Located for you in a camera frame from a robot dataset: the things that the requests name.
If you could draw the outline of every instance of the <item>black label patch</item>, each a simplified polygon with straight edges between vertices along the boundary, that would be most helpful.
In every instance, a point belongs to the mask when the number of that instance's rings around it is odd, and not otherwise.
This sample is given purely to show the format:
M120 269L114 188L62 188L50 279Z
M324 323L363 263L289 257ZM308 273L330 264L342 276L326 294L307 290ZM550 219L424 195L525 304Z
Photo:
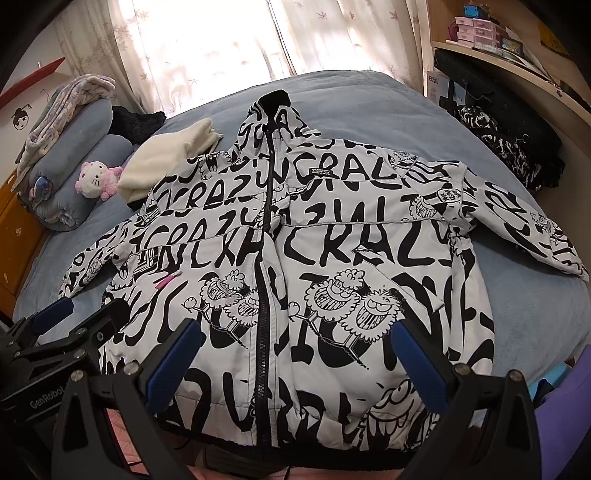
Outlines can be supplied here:
M332 177L332 178L336 178L336 175L334 173L332 173L332 171L326 169L326 168L311 168L308 171L308 175L318 175L320 177Z

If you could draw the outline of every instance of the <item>red shelf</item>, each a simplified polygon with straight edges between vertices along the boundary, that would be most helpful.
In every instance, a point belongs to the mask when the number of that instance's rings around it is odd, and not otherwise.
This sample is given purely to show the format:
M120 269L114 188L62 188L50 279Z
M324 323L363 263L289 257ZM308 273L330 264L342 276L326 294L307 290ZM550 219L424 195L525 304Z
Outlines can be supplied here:
M8 102L14 100L17 95L27 90L30 86L36 84L39 80L43 80L48 75L51 75L56 71L56 68L65 60L65 57L54 60L48 63L44 67L35 70L30 75L24 77L22 80L12 85L6 92L0 95L0 108L3 108Z

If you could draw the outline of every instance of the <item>cartoon wall decal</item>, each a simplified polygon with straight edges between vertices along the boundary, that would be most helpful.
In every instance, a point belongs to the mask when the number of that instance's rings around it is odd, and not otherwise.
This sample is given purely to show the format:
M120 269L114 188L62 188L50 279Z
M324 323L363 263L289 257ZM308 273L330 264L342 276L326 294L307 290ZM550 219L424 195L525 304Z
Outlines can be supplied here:
M21 107L17 108L14 111L14 114L12 115L12 126L16 130L22 130L29 123L29 114L27 113L25 108L28 108L30 110L33 107L29 103L27 103L22 108Z

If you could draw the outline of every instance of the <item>pillow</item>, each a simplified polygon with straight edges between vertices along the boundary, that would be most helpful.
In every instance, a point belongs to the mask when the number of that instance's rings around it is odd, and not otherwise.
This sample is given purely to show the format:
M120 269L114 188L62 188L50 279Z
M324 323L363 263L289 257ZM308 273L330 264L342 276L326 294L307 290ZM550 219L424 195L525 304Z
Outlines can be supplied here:
M102 98L86 105L66 126L49 152L32 167L29 189L34 187L39 177L45 177L52 185L49 194L56 192L88 152L107 134L112 120L110 100Z
M75 184L80 176L82 163L100 161L107 167L119 167L133 150L129 140L119 135L105 135L92 151L80 160L61 188L48 200L40 202L34 208L41 223L51 230L60 232L78 228L99 200L98 198L88 199L76 192Z

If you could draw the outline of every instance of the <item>hello kitty plush toy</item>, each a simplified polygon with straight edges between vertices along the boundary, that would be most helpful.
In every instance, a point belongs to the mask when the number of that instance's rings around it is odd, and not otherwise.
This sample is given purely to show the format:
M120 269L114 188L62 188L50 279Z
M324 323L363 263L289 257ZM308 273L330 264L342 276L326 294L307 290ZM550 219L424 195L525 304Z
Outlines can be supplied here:
M76 182L76 191L88 199L100 197L106 201L117 193L121 172L122 167L107 168L103 162L84 162Z

